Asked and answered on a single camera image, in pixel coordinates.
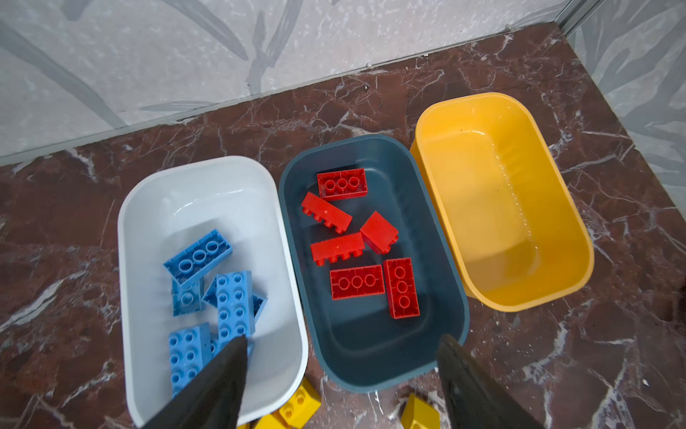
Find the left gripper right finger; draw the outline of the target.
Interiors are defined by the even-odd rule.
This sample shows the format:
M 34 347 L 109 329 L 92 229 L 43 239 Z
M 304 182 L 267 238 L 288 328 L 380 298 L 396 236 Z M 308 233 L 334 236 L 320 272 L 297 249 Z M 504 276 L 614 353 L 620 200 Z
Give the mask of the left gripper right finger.
M 441 336 L 436 359 L 451 427 L 542 427 L 451 335 Z

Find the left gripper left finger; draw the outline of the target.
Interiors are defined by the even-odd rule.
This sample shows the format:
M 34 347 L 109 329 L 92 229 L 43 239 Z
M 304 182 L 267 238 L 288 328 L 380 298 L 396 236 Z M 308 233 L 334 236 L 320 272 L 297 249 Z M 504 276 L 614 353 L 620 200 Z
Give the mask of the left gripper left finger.
M 236 428 L 248 373 L 248 340 L 236 337 L 146 428 Z

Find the small yellow lego brick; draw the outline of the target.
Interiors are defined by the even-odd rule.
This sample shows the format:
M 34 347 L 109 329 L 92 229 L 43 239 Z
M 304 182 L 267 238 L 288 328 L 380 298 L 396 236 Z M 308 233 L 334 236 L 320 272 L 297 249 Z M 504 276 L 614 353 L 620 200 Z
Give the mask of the small yellow lego brick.
M 412 393 L 408 397 L 400 423 L 404 429 L 440 429 L 439 412 Z

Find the blue lego brick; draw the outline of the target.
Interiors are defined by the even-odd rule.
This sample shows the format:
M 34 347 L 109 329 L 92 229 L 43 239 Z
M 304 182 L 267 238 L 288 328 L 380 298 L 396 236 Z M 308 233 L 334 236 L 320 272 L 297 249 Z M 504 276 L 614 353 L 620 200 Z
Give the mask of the blue lego brick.
M 171 298 L 173 299 L 173 315 L 183 316 L 205 309 L 202 298 L 205 292 L 205 280 L 199 278 L 196 282 L 186 283 L 184 286 L 171 284 Z
M 212 230 L 199 241 L 166 261 L 164 267 L 173 277 L 173 284 L 182 288 L 203 278 L 232 253 L 232 245 L 218 230 Z
M 218 340 L 228 344 L 239 336 L 251 337 L 255 332 L 252 273 L 244 270 L 215 277 Z
M 232 303 L 233 298 L 230 296 L 230 286 L 238 285 L 244 282 L 248 289 L 252 289 L 252 275 L 249 270 L 224 273 L 223 275 L 216 275 L 210 287 L 203 296 L 203 301 L 219 309 L 220 307 L 227 307 Z M 252 309 L 254 311 L 254 319 L 257 322 L 259 316 L 264 310 L 264 305 L 267 302 L 266 296 L 254 293 Z
M 177 396 L 213 357 L 209 323 L 169 334 L 173 397 Z

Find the small red lego brick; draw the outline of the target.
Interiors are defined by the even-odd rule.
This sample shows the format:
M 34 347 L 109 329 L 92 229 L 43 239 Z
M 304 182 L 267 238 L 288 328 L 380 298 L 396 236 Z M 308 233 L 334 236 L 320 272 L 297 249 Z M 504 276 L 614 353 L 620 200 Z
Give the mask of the small red lego brick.
M 398 230 L 375 211 L 360 228 L 364 243 L 379 255 L 387 255 L 398 241 Z

